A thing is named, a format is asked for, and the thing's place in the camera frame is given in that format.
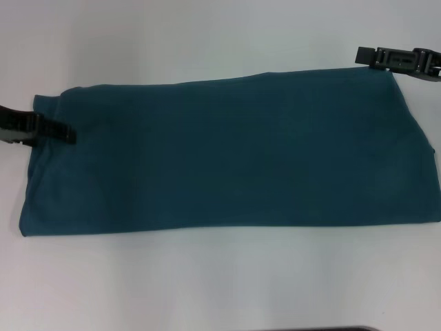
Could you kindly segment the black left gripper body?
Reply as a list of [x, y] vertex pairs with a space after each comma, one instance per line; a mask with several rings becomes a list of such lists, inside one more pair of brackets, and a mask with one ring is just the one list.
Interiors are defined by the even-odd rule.
[[35, 146], [41, 117], [33, 112], [1, 106], [1, 141]]

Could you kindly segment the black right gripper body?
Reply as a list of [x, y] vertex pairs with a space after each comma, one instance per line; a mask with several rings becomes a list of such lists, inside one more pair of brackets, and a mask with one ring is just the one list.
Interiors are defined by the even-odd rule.
[[422, 66], [423, 77], [427, 81], [440, 81], [440, 53], [433, 50], [424, 50]]

